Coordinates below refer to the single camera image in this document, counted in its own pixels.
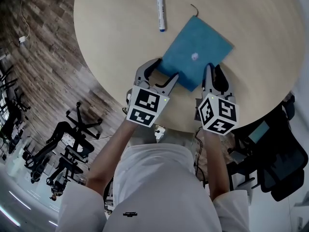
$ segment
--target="desk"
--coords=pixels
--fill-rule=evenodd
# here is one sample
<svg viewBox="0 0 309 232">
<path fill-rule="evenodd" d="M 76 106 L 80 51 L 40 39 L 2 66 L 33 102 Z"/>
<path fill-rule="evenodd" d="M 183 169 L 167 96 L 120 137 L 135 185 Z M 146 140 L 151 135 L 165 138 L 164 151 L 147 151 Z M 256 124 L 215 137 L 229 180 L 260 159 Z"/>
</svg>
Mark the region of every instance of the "desk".
<svg viewBox="0 0 309 232">
<path fill-rule="evenodd" d="M 191 16 L 230 41 L 234 50 L 223 61 L 240 106 L 240 126 L 261 118 L 292 89 L 304 59 L 305 34 L 298 0 L 165 0 L 167 31 L 159 32 L 156 0 L 75 0 L 74 24 L 79 47 L 91 72 L 121 105 L 137 68 L 163 56 Z M 167 77 L 155 72 L 151 79 Z M 193 132 L 195 98 L 177 85 L 156 121 Z"/>
</svg>

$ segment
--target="wooden floor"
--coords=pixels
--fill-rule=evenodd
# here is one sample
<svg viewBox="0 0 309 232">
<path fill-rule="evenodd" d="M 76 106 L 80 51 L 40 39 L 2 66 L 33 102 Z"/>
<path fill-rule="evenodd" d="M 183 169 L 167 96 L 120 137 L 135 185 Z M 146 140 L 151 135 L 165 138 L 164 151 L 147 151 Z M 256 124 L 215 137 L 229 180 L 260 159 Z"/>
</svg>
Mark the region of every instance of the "wooden floor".
<svg viewBox="0 0 309 232">
<path fill-rule="evenodd" d="M 67 121 L 66 111 L 82 103 L 82 118 L 94 123 L 99 117 L 101 137 L 112 135 L 124 118 L 120 105 L 102 88 L 90 72 L 77 44 L 74 23 L 74 0 L 23 0 L 22 11 L 30 25 L 30 35 L 20 48 L 16 46 L 28 28 L 20 15 L 21 0 L 0 3 L 0 47 L 9 56 L 2 61 L 5 69 L 14 65 L 9 80 L 18 78 L 25 93 L 24 103 L 31 106 L 25 135 L 30 135 L 42 148 L 57 123 Z M 91 143 L 95 152 L 89 164 L 108 139 Z M 64 145 L 58 144 L 57 152 Z"/>
</svg>

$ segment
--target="power outlet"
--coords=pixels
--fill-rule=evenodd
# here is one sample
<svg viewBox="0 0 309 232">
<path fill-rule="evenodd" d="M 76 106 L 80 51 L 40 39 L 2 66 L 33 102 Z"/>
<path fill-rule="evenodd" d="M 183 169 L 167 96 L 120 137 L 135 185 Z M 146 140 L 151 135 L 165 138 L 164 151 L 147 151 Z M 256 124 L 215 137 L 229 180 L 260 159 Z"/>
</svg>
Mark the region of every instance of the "power outlet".
<svg viewBox="0 0 309 232">
<path fill-rule="evenodd" d="M 25 37 L 25 36 L 19 38 L 19 43 L 20 43 L 20 44 L 21 44 L 22 42 L 25 42 L 25 41 L 26 41 L 26 37 Z"/>
</svg>

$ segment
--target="blue cloth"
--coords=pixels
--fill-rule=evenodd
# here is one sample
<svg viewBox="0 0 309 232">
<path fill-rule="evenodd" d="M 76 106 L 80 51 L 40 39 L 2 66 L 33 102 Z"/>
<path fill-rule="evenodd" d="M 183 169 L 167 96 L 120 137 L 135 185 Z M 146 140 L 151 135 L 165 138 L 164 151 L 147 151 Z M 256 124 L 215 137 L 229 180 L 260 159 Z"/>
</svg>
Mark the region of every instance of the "blue cloth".
<svg viewBox="0 0 309 232">
<path fill-rule="evenodd" d="M 179 72 L 178 82 L 192 92 L 202 83 L 207 64 L 221 63 L 232 48 L 212 27 L 193 16 L 162 57 L 158 70 L 167 76 Z"/>
</svg>

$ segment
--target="white sleeve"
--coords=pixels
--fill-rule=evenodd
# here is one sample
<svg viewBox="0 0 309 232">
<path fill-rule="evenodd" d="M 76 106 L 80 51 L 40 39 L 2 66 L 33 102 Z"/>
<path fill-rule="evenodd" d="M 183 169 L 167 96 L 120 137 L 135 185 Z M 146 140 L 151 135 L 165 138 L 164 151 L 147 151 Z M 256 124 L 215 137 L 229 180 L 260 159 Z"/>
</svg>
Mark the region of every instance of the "white sleeve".
<svg viewBox="0 0 309 232">
<path fill-rule="evenodd" d="M 222 231 L 248 232 L 249 204 L 246 190 L 227 192 L 213 201 Z"/>
<path fill-rule="evenodd" d="M 103 197 L 69 182 L 63 193 L 56 232 L 102 232 L 105 223 Z"/>
</svg>

